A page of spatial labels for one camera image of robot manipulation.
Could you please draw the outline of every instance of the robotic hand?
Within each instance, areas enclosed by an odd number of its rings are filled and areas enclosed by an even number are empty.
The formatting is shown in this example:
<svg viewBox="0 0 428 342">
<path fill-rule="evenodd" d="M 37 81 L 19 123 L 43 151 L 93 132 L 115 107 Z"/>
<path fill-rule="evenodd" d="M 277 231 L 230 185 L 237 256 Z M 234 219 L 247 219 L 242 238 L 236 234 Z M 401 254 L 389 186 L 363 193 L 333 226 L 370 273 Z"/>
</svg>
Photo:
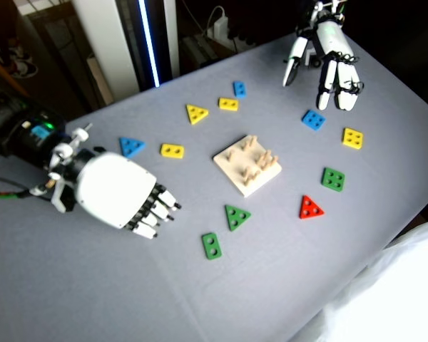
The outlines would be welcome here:
<svg viewBox="0 0 428 342">
<path fill-rule="evenodd" d="M 285 70 L 283 86 L 288 86 L 296 77 L 308 41 L 313 40 L 317 55 L 324 61 L 317 96 L 317 107 L 320 110 L 327 107 L 332 88 L 335 89 L 337 107 L 351 110 L 364 86 L 354 67 L 358 57 L 354 56 L 341 29 L 345 19 L 343 7 L 339 11 L 337 8 L 342 2 L 346 0 L 332 0 L 328 4 L 317 1 L 311 7 L 303 24 L 297 27 L 297 39 Z"/>
<path fill-rule="evenodd" d="M 132 160 L 102 147 L 94 148 L 96 153 L 79 149 L 90 126 L 67 135 L 57 114 L 0 90 L 0 153 L 20 157 L 48 175 L 43 184 L 15 195 L 41 196 L 53 190 L 51 203 L 60 212 L 70 212 L 79 203 L 112 227 L 157 237 L 156 226 L 174 220 L 169 211 L 180 205 Z"/>
</svg>

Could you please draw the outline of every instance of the green led light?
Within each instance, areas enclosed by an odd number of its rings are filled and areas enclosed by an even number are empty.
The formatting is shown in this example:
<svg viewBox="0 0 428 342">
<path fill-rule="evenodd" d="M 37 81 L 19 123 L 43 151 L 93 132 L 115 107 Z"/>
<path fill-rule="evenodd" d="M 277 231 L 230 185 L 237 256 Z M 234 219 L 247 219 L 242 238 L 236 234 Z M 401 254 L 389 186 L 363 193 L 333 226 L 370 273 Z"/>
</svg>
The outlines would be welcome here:
<svg viewBox="0 0 428 342">
<path fill-rule="evenodd" d="M 47 128 L 51 129 L 51 130 L 53 130 L 53 129 L 54 129 L 54 125 L 53 125 L 53 124 L 51 124 L 51 123 L 44 123 L 44 125 L 45 125 Z"/>
</svg>

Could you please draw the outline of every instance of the green block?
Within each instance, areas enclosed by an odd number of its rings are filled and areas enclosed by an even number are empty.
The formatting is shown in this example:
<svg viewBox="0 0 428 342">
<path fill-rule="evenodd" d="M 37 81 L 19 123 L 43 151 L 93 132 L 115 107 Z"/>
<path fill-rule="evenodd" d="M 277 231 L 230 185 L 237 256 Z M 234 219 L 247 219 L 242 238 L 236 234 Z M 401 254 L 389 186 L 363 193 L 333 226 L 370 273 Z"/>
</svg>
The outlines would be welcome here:
<svg viewBox="0 0 428 342">
<path fill-rule="evenodd" d="M 228 226 L 232 232 L 252 216 L 251 213 L 231 205 L 226 205 L 225 210 L 227 212 Z"/>
<path fill-rule="evenodd" d="M 323 172 L 322 185 L 329 187 L 331 190 L 341 192 L 344 187 L 345 175 L 342 172 L 325 168 Z"/>
<path fill-rule="evenodd" d="M 206 256 L 209 260 L 217 259 L 222 256 L 219 241 L 214 233 L 205 234 L 201 238 L 205 247 Z"/>
</svg>

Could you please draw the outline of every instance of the gray table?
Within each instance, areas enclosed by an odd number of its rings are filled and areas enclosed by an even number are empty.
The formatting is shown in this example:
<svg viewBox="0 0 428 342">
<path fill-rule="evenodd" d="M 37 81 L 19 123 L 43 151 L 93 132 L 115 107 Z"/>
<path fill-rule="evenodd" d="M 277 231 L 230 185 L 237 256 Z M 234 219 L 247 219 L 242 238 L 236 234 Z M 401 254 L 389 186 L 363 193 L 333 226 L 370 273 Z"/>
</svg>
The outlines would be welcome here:
<svg viewBox="0 0 428 342">
<path fill-rule="evenodd" d="M 150 241 L 97 222 L 77 208 L 59 214 L 37 199 L 0 200 L 0 341 L 287 341 L 428 203 L 428 105 L 376 60 L 362 58 L 366 87 L 354 110 L 332 102 L 319 132 L 301 123 L 315 107 L 319 70 L 281 86 L 293 38 L 191 73 L 81 118 L 87 147 L 119 151 L 118 138 L 147 148 L 134 158 L 183 205 Z M 239 113 L 221 112 L 242 80 Z M 185 104 L 210 109 L 191 126 Z M 362 150 L 341 143 L 344 127 L 365 134 Z M 253 133 L 283 171 L 244 199 L 211 160 Z M 183 160 L 159 155 L 185 146 Z M 320 184 L 324 167 L 345 188 Z M 0 157 L 0 175 L 28 185 L 38 170 Z M 326 212 L 298 218 L 308 194 Z M 253 213 L 229 232 L 224 205 Z M 205 258 L 215 232 L 223 256 Z"/>
</svg>

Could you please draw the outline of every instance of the blue triangle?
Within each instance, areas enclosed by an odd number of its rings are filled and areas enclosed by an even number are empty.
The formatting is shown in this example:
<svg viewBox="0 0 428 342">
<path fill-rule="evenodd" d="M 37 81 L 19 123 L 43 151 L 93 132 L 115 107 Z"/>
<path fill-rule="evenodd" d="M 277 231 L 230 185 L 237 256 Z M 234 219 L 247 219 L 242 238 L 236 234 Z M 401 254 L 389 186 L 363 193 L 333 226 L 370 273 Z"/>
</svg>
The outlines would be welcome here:
<svg viewBox="0 0 428 342">
<path fill-rule="evenodd" d="M 127 158 L 132 158 L 146 146 L 145 142 L 130 138 L 119 138 L 119 142 L 121 143 L 122 155 Z"/>
</svg>

